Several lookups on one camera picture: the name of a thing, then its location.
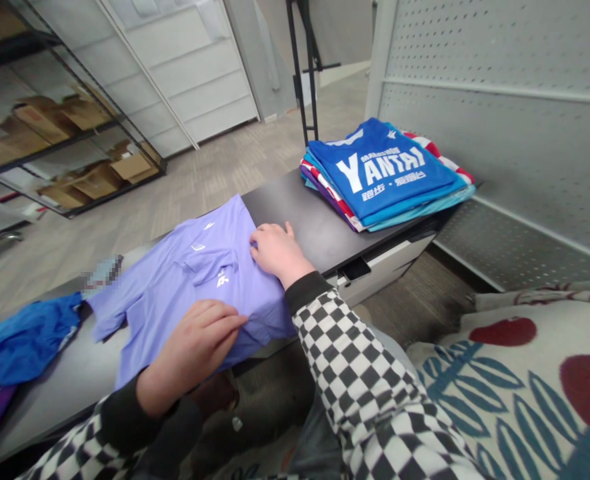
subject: gray pegboard panel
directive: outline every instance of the gray pegboard panel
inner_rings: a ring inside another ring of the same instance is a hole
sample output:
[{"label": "gray pegboard panel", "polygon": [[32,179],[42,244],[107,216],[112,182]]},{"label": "gray pegboard panel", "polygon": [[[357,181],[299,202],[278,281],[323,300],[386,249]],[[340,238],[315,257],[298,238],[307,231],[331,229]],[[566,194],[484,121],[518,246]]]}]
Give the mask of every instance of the gray pegboard panel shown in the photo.
[{"label": "gray pegboard panel", "polygon": [[590,0],[401,0],[386,77],[590,95]]},{"label": "gray pegboard panel", "polygon": [[462,205],[437,243],[505,290],[590,280],[590,256],[476,201]]},{"label": "gray pegboard panel", "polygon": [[379,118],[434,140],[484,199],[590,249],[590,104],[385,83]]}]

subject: hand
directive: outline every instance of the hand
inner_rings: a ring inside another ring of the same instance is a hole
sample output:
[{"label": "hand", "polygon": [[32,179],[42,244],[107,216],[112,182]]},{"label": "hand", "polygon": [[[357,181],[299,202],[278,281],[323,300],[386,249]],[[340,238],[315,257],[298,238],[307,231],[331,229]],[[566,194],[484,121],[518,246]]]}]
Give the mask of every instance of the hand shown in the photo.
[{"label": "hand", "polygon": [[250,253],[267,273],[276,276],[284,290],[297,280],[315,271],[312,263],[303,256],[295,240],[295,232],[286,222],[286,231],[274,223],[264,223],[250,236]]},{"label": "hand", "polygon": [[160,417],[182,395],[208,378],[232,348],[248,317],[218,300],[200,300],[170,334],[158,358],[137,380],[143,410]]}]

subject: stack of folded shirts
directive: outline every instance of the stack of folded shirts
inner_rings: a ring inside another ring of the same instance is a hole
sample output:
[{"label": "stack of folded shirts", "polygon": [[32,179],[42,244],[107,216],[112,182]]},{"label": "stack of folded shirts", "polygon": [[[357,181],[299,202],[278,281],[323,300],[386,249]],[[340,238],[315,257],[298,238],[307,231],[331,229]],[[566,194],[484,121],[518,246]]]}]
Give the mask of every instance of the stack of folded shirts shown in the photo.
[{"label": "stack of folded shirts", "polygon": [[473,177],[430,140],[371,118],[345,140],[312,141],[299,165],[357,232],[377,231],[466,201]]}]

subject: lavender t-shirt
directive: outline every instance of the lavender t-shirt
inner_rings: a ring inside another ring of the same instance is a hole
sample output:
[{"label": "lavender t-shirt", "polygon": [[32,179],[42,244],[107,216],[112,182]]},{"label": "lavender t-shirt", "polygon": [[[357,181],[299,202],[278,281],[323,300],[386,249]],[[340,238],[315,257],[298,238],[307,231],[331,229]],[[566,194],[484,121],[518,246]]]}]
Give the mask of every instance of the lavender t-shirt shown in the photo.
[{"label": "lavender t-shirt", "polygon": [[272,339],[296,335],[281,284],[250,254],[255,224],[240,196],[178,226],[116,282],[90,298],[95,341],[127,319],[130,340],[121,351],[115,388],[150,365],[190,306],[217,299],[249,320],[219,370],[248,358]]}]

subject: black desk surface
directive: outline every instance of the black desk surface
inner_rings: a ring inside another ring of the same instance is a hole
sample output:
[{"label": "black desk surface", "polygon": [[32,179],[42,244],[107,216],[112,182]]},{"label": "black desk surface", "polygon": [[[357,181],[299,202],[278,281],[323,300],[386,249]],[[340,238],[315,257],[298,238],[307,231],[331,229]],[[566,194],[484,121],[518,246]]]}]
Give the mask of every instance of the black desk surface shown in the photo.
[{"label": "black desk surface", "polygon": [[[286,220],[290,221],[304,254],[324,274],[334,272],[422,220],[376,233],[357,234],[320,194],[304,186],[299,171],[268,182],[246,193],[242,199],[257,226],[262,223],[283,226]],[[122,269],[132,266],[164,237],[161,235],[126,253]],[[69,295],[83,285],[84,279],[78,277],[34,300]],[[118,330],[105,343],[94,343],[91,337],[94,325],[95,317],[90,314],[46,372],[19,388],[0,424],[0,462],[79,418],[112,392],[120,351],[129,330]]]},{"label": "black desk surface", "polygon": [[303,184],[299,170],[243,195],[255,225],[290,221],[306,258],[326,275],[421,222],[411,220],[378,232],[355,233],[318,192]]}]

